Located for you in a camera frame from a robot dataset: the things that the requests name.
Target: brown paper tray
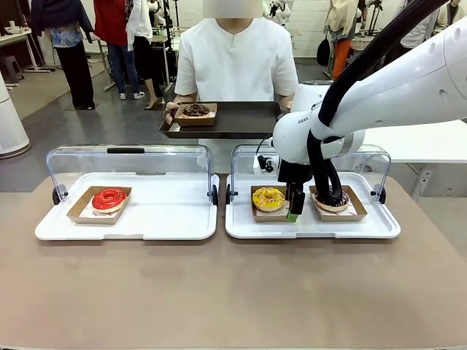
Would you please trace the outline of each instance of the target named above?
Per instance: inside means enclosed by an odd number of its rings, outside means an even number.
[[[316,193],[316,187],[310,186],[309,191],[311,193],[311,201],[313,202],[314,207],[316,208],[316,212],[320,221],[322,222],[359,222],[361,221],[368,213],[365,210],[360,199],[358,199],[357,195],[353,191],[350,186],[342,186],[342,190],[349,195],[350,200],[352,201],[352,205],[354,206],[357,215],[324,215],[321,211],[323,209],[319,208],[316,202],[314,201],[314,194]]]
[[[122,190],[126,193],[126,199],[123,201],[123,205],[118,211],[118,213],[113,217],[97,217],[97,218],[89,218],[89,217],[80,217],[80,214],[84,210],[84,208],[88,205],[89,201],[94,195],[97,195],[99,192],[106,190],[107,188],[115,188],[117,190]],[[71,221],[76,222],[77,224],[92,224],[92,225],[115,225],[122,215],[125,207],[127,206],[128,202],[130,201],[131,197],[131,187],[104,187],[104,186],[91,186],[89,187],[86,192],[78,199],[78,201],[72,206],[72,208],[68,211],[67,217],[70,218]]]
[[[217,104],[200,104],[209,109],[209,114],[203,117],[185,117],[183,109],[190,104],[182,104],[175,114],[174,123],[180,126],[213,126],[217,114]]]
[[[251,198],[251,209],[252,209],[252,214],[253,217],[255,218],[256,222],[287,222],[287,215],[280,215],[280,216],[258,216],[259,210],[255,207],[255,204],[253,203],[253,193],[256,192],[256,190],[259,190],[260,188],[263,187],[272,187],[278,189],[280,192],[282,192],[285,195],[285,191],[287,190],[286,186],[251,186],[251,192],[250,192],[250,198]]]

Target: donut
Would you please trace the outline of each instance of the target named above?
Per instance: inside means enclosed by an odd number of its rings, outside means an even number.
[[[337,203],[335,206],[328,206],[324,203],[321,203],[317,192],[313,195],[313,200],[321,209],[330,211],[332,213],[339,213],[340,211],[344,211],[347,209],[350,203],[349,195],[346,194],[346,192],[342,193],[342,201]]]
[[[115,188],[107,188],[93,198],[93,208],[102,214],[110,214],[119,210],[126,199],[126,193]]]
[[[256,190],[252,200],[256,208],[265,212],[278,211],[285,204],[284,193],[273,187],[262,187]]]
[[[186,106],[183,109],[183,115],[186,117],[203,117],[205,115],[208,115],[210,112],[209,108],[202,104],[191,104],[190,106]]]

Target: person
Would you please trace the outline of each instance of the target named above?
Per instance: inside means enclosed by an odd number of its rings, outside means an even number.
[[[123,59],[128,80],[133,88],[134,99],[139,100],[144,97],[144,92],[139,87],[138,74],[134,64],[134,53],[128,51],[126,10],[126,0],[94,0],[94,12],[96,13],[95,33],[107,43],[114,81],[120,94],[120,100],[126,100],[127,97],[121,59]]]
[[[358,13],[361,12],[361,29],[366,26],[368,9],[365,0],[331,0],[325,22],[325,33],[331,35],[336,56],[333,79],[337,79],[345,69],[352,40],[355,38]]]
[[[163,94],[159,86],[160,80],[155,79],[153,82],[153,77],[157,77],[157,75],[154,74],[151,61],[153,27],[149,16],[150,10],[158,10],[158,3],[155,0],[152,0],[151,3],[148,3],[147,0],[133,0],[126,32],[128,34],[128,50],[134,49],[135,60],[140,63],[136,67],[140,68],[140,73],[150,94],[150,102],[145,109],[160,109],[163,103]]]
[[[205,13],[205,20],[181,36],[177,97],[167,103],[164,113],[169,124],[180,103],[193,103],[197,97],[200,101],[274,101],[275,92],[282,108],[293,100],[298,78],[287,30],[262,17],[261,0],[236,0],[217,10]],[[214,170],[227,174],[232,150],[246,142],[199,143],[211,149]]]
[[[430,39],[438,14],[439,9],[433,11],[427,18],[418,23],[404,38],[402,38],[401,42],[387,53],[383,66],[387,66],[389,63],[397,60],[402,55],[405,55],[410,50],[422,44],[425,40]]]
[[[93,26],[80,0],[32,0],[31,29],[41,36],[45,31],[60,59],[76,110],[93,110],[93,81],[81,29],[92,43]]]
[[[453,23],[465,17],[465,12],[460,6],[460,0],[451,0],[441,7],[436,21],[435,32],[443,31]]]

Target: red shirt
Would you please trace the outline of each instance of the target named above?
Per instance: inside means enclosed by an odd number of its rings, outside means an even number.
[[[107,44],[128,46],[125,0],[94,0],[94,12],[96,13],[94,33]]]

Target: bag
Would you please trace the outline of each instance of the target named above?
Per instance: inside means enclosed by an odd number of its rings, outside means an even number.
[[[318,51],[316,52],[316,61],[320,66],[326,67],[329,62],[329,56],[331,55],[331,46],[329,44],[328,38],[324,38],[321,41],[320,46],[318,46]]]

